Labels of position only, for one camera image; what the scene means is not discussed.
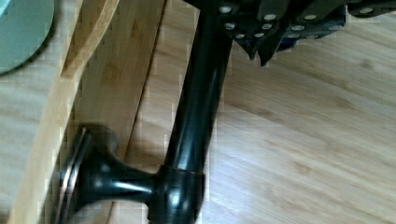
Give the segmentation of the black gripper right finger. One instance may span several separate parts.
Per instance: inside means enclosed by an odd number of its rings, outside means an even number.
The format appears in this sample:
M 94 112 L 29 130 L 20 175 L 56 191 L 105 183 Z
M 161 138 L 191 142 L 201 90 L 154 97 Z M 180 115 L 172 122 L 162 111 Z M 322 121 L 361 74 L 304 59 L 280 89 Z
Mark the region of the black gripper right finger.
M 261 66 L 301 39 L 318 39 L 341 30 L 347 13 L 368 19 L 394 11 L 395 0 L 262 0 L 257 33 L 263 33 L 257 47 Z

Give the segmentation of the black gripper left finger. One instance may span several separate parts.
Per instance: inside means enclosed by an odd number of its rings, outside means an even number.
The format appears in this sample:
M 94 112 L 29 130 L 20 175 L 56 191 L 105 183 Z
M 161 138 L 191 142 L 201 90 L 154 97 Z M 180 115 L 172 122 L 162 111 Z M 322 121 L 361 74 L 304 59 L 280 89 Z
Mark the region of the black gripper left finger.
M 288 27 L 290 0 L 184 0 L 203 13 L 215 15 L 227 36 L 250 60 L 270 60 Z

